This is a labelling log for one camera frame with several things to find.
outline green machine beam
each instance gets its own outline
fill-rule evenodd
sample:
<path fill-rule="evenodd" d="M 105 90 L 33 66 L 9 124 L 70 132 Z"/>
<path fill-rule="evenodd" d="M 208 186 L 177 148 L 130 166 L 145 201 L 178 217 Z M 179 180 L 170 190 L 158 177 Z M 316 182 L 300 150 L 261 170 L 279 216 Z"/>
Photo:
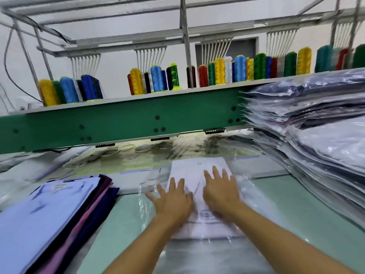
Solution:
<path fill-rule="evenodd" d="M 242 124 L 253 85 L 0 117 L 0 153 L 104 143 Z"/>

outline green tabletop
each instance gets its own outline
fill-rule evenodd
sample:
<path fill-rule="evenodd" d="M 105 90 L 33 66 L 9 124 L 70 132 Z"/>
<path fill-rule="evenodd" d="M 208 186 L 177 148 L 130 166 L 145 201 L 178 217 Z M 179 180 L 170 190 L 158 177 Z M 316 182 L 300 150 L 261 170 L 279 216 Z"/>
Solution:
<path fill-rule="evenodd" d="M 330 257 L 365 274 L 365 233 L 309 193 L 292 176 L 256 179 L 290 231 Z M 105 221 L 77 274 L 101 274 L 141 233 L 138 194 L 122 196 Z"/>

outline red thread spool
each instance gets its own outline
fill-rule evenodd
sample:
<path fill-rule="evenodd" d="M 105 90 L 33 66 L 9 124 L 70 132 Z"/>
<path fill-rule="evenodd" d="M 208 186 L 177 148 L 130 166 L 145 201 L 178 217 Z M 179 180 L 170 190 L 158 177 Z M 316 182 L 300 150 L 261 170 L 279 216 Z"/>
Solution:
<path fill-rule="evenodd" d="M 273 63 L 271 64 L 270 78 L 277 78 L 277 58 L 273 58 Z"/>
<path fill-rule="evenodd" d="M 133 84 L 132 84 L 132 78 L 131 75 L 128 74 L 128 83 L 129 83 L 129 90 L 131 91 L 131 95 L 134 95 L 134 90 L 133 90 Z"/>
<path fill-rule="evenodd" d="M 200 87 L 208 87 L 208 69 L 205 65 L 200 65 L 198 68 L 198 78 Z"/>
<path fill-rule="evenodd" d="M 338 56 L 338 62 L 337 62 L 337 65 L 335 67 L 335 70 L 341 70 L 342 69 L 342 66 L 344 64 L 344 56 L 347 55 L 348 52 L 349 52 L 349 48 L 345 48 L 345 49 L 340 51 L 340 54 Z"/>

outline folded white shirt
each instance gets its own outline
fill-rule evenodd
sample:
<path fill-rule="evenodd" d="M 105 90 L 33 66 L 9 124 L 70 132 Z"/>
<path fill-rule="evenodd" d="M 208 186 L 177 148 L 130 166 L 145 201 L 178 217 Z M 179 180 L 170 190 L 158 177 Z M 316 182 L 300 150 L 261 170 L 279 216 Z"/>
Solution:
<path fill-rule="evenodd" d="M 207 170 L 213 177 L 213 166 L 217 167 L 220 175 L 222 175 L 223 169 L 227 171 L 228 176 L 232 175 L 225 159 L 222 157 L 194 158 L 172 162 L 167 189 L 169 188 L 171 177 L 175 178 L 176 184 L 180 179 L 184 178 L 185 192 L 191 191 L 193 193 L 196 210 L 195 213 L 190 215 L 187 223 L 172 238 L 214 239 L 243 235 L 237 226 L 224 222 L 211 212 L 203 199 L 203 188 L 206 185 L 204 170 Z"/>

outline stack of plastic-wrapped garments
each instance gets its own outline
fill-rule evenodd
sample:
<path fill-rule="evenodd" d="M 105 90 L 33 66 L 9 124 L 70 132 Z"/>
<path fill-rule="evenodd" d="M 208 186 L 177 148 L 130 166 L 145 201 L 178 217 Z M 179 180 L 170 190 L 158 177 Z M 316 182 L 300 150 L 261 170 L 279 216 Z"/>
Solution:
<path fill-rule="evenodd" d="M 0 213 L 6 274 L 62 274 L 112 210 L 119 188 L 100 175 L 42 184 Z"/>
<path fill-rule="evenodd" d="M 365 69 L 268 84 L 244 99 L 258 148 L 365 228 Z"/>

